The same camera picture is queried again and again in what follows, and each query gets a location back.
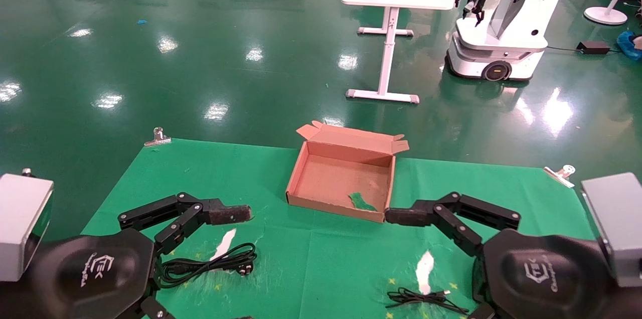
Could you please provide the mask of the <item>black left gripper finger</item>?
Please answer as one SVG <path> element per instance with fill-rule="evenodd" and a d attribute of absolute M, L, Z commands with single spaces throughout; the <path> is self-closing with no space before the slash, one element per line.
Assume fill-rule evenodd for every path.
<path fill-rule="evenodd" d="M 119 215 L 122 230 L 141 231 L 161 223 L 168 226 L 154 236 L 156 254 L 167 255 L 202 225 L 226 225 L 251 219 L 248 205 L 227 206 L 218 198 L 201 200 L 188 193 L 178 193 Z"/>

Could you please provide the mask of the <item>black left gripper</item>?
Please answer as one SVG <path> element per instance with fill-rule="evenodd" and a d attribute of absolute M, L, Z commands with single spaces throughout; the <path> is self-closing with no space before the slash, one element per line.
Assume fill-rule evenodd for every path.
<path fill-rule="evenodd" d="M 152 240 L 128 228 L 43 243 L 16 282 L 2 282 L 2 318 L 175 319 L 154 293 Z"/>

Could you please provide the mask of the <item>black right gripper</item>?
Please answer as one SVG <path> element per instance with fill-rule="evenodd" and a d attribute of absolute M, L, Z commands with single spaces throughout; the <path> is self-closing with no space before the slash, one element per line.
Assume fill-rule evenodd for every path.
<path fill-rule="evenodd" d="M 640 287 L 621 287 L 596 241 L 507 229 L 473 264 L 468 319 L 640 318 Z"/>

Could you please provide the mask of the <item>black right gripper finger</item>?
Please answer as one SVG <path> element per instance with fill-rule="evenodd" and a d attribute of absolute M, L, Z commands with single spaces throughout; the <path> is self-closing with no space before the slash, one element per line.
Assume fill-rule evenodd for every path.
<path fill-rule="evenodd" d="M 521 215 L 504 207 L 456 192 L 439 200 L 417 200 L 410 208 L 388 208 L 385 221 L 406 227 L 434 226 L 470 257 L 482 252 L 482 238 L 460 218 L 502 231 L 518 230 Z"/>

